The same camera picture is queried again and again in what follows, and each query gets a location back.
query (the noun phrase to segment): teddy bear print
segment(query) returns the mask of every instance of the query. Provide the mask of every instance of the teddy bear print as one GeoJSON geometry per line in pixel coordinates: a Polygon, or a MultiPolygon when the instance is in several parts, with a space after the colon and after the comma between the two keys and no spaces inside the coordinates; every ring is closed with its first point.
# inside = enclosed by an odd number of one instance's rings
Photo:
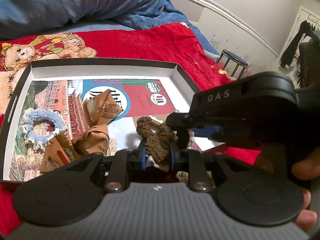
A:
{"type": "Polygon", "coordinates": [[[0,71],[0,115],[5,113],[11,95],[30,61],[96,57],[97,51],[86,47],[77,34],[57,33],[38,36],[30,44],[3,43],[2,55],[0,66],[4,71],[0,71]]]}

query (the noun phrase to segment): crocheted rope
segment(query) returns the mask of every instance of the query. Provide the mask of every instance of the crocheted rope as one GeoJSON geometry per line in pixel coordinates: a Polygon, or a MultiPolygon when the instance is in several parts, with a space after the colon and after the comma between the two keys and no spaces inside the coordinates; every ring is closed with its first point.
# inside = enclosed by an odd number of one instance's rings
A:
{"type": "Polygon", "coordinates": [[[58,135],[62,130],[66,129],[65,121],[62,116],[53,110],[32,109],[29,108],[24,112],[22,121],[22,132],[25,134],[25,144],[32,144],[34,150],[41,149],[47,146],[48,141],[55,135],[58,135]],[[49,121],[54,125],[54,131],[51,136],[39,136],[33,131],[34,121],[49,121]]]}
{"type": "Polygon", "coordinates": [[[174,132],[163,123],[159,124],[149,116],[140,117],[137,120],[137,133],[146,140],[146,153],[151,155],[155,163],[163,161],[169,152],[169,140],[174,139],[174,132]],[[150,124],[157,126],[159,133],[154,133],[150,124]]]}

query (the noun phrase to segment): metal screw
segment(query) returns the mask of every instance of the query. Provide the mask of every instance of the metal screw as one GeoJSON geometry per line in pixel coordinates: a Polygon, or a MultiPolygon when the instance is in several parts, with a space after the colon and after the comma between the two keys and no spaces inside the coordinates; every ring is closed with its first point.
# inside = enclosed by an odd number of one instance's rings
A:
{"type": "Polygon", "coordinates": [[[205,182],[196,182],[193,184],[193,187],[197,190],[206,190],[209,188],[209,185],[205,182]]]}
{"type": "Polygon", "coordinates": [[[107,189],[109,190],[114,190],[114,191],[117,191],[119,189],[121,189],[122,185],[121,183],[119,182],[109,182],[107,185],[106,185],[107,189]]]}

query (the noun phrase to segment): brown paper packet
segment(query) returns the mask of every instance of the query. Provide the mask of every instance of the brown paper packet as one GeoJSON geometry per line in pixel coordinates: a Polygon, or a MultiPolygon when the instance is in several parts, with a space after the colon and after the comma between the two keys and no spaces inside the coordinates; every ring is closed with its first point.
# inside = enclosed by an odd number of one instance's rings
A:
{"type": "Polygon", "coordinates": [[[40,165],[40,172],[48,172],[79,159],[67,131],[53,137],[46,146],[40,165]]]}
{"type": "Polygon", "coordinates": [[[118,106],[114,98],[109,94],[103,102],[98,125],[110,123],[112,119],[116,118],[118,114],[121,113],[121,110],[121,107],[118,106]]]}
{"type": "Polygon", "coordinates": [[[108,124],[122,110],[111,96],[109,89],[89,100],[85,100],[84,105],[86,106],[85,112],[89,116],[91,126],[108,124]]]}
{"type": "Polygon", "coordinates": [[[86,132],[73,138],[73,147],[84,155],[101,152],[107,156],[109,149],[109,135],[107,125],[95,125],[86,132]]]}
{"type": "Polygon", "coordinates": [[[104,91],[99,95],[94,96],[91,99],[84,101],[84,104],[88,111],[89,118],[91,120],[91,126],[98,124],[98,120],[102,112],[103,103],[106,101],[109,95],[110,95],[110,89],[104,91]]]}

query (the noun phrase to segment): white wall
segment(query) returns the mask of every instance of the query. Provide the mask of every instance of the white wall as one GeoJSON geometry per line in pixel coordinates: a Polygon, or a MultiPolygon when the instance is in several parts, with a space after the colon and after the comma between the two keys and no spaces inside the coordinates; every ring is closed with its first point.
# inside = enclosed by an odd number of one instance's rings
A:
{"type": "Polygon", "coordinates": [[[213,1],[250,25],[278,53],[286,42],[301,4],[301,0],[213,1]]]}
{"type": "MultiPolygon", "coordinates": [[[[221,15],[205,8],[196,26],[219,53],[227,49],[244,59],[249,64],[246,75],[272,70],[277,56],[252,35],[221,15]]],[[[226,71],[230,75],[236,64],[229,63],[228,66],[226,71]]]]}
{"type": "Polygon", "coordinates": [[[320,3],[316,0],[302,0],[301,5],[308,10],[320,15],[320,3]]]}

